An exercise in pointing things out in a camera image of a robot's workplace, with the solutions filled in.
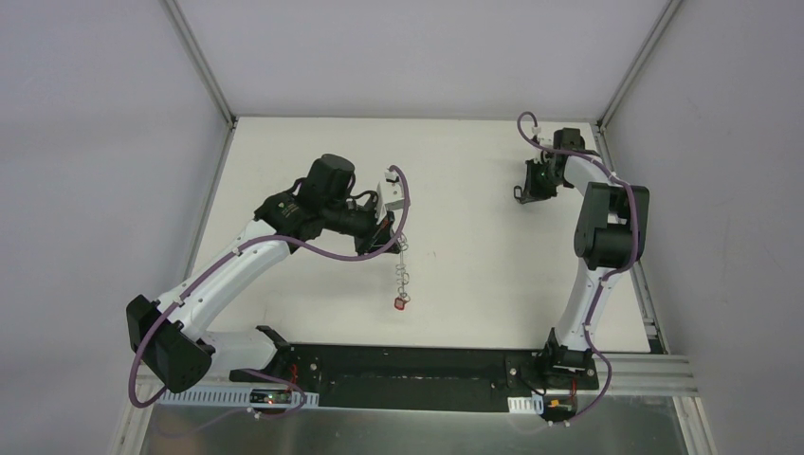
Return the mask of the metal key ring disc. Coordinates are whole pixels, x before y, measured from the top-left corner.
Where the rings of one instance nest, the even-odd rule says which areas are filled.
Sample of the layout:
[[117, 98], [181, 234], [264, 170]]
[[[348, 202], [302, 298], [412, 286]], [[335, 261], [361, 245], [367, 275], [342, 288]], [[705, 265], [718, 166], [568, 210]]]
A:
[[397, 284], [397, 297], [411, 301], [409, 292], [408, 292], [408, 285], [410, 283], [410, 275], [407, 271], [407, 265], [405, 262], [405, 253], [408, 250], [408, 241], [405, 234], [401, 234], [398, 241], [397, 241], [399, 252], [398, 252], [398, 264], [395, 267], [395, 276], [396, 276], [396, 284]]

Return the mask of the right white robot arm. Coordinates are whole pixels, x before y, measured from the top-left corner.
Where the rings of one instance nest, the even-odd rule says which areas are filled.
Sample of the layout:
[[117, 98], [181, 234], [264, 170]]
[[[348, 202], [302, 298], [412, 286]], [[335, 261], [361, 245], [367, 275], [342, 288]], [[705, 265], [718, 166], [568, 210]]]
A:
[[600, 313], [621, 275], [644, 252], [649, 208], [649, 190], [606, 170], [575, 128], [555, 131], [551, 147], [527, 161], [514, 198], [520, 204], [547, 201], [559, 188], [578, 191], [582, 204], [573, 238], [576, 279], [558, 324], [536, 357], [539, 379], [553, 389], [594, 373], [592, 345]]

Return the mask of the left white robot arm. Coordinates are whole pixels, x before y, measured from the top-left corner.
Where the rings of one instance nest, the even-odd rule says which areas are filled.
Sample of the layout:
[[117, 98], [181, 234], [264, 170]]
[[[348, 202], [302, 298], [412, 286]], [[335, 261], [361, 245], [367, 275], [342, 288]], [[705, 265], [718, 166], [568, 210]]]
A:
[[205, 266], [155, 300], [138, 295], [125, 315], [135, 354], [129, 385], [146, 366], [162, 390], [186, 391], [209, 373], [253, 370], [266, 383], [288, 374], [280, 338], [265, 328], [213, 332], [211, 324], [271, 267], [303, 249], [345, 263], [398, 254], [411, 198], [403, 171], [391, 166], [376, 189], [352, 192], [356, 169], [325, 154], [307, 175], [270, 195], [235, 238]]

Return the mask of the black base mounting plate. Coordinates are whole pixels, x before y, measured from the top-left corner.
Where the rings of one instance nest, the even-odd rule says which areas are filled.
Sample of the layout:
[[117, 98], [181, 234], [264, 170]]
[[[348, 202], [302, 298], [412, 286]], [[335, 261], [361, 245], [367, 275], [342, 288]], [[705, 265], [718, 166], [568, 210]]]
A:
[[533, 391], [595, 391], [595, 365], [548, 371], [539, 350], [490, 350], [292, 344], [258, 375], [234, 382], [287, 380], [318, 397], [321, 408], [504, 412]]

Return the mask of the aluminium frame rail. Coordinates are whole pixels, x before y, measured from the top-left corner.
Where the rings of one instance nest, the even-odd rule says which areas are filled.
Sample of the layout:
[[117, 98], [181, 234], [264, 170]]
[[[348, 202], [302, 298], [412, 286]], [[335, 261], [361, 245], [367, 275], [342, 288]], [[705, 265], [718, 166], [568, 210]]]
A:
[[612, 367], [607, 395], [695, 397], [699, 388], [684, 355], [606, 354]]

